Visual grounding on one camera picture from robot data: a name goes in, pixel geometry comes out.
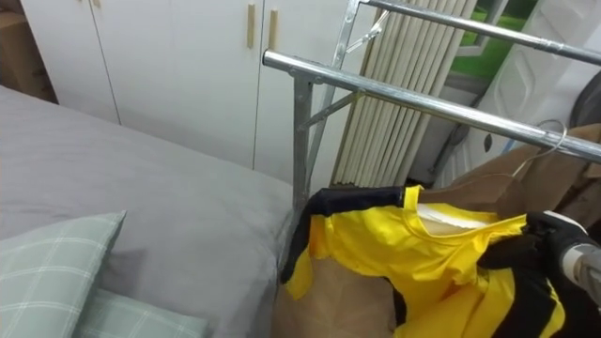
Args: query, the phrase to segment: yellow jersey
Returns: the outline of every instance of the yellow jersey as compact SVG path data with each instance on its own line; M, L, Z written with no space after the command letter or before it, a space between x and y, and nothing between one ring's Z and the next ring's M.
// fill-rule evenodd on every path
M565 319L545 274L537 269L482 269L486 248L519 236L526 217L429 205L465 229L420 217L421 187L322 190L308 202L290 243L281 282L294 299L312 282L310 257L331 257L393 285L394 337L548 337Z

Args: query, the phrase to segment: light green plaid pillow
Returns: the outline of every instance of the light green plaid pillow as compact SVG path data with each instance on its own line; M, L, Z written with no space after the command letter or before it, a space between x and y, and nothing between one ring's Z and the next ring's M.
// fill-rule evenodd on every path
M207 321L98 290L73 338L201 338Z
M71 337L124 217L86 217L0 241L1 337Z

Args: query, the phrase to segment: bed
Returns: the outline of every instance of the bed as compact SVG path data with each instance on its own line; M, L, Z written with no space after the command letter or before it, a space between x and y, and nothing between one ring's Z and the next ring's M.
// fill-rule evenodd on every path
M127 210L100 287L269 336L292 188L0 86L0 238Z

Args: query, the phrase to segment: white wardrobe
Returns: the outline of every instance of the white wardrobe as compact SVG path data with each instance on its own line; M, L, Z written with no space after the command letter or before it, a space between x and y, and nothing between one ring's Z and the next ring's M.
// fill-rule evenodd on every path
M285 181L292 80L276 51L330 63L347 0L22 0L61 105ZM363 8L352 38L375 10ZM364 49L344 68L359 72ZM316 87L317 108L323 88ZM327 186L346 123L329 122L314 188Z

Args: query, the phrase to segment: metal clothes rack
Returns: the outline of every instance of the metal clothes rack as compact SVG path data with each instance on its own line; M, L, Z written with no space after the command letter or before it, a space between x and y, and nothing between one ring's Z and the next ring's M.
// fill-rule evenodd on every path
M263 65L286 71L294 78L293 222L299 218L309 197L311 174L328 116L363 95L408 106L426 114L463 123L531 145L556 146L556 151L563 154L601 163L601 145L569 136L563 138L557 132L544 131L524 123L340 70L347 53L348 40L355 17L361 4L450 25L492 38L501 38L543 52L601 66L601 53L568 46L546 38L533 37L394 0L349 0L331 67L269 50L263 54ZM321 84L328 85L322 109L311 116L313 85ZM351 93L332 103L336 87L344 88ZM316 125L316 133L309 149L309 128L313 125Z

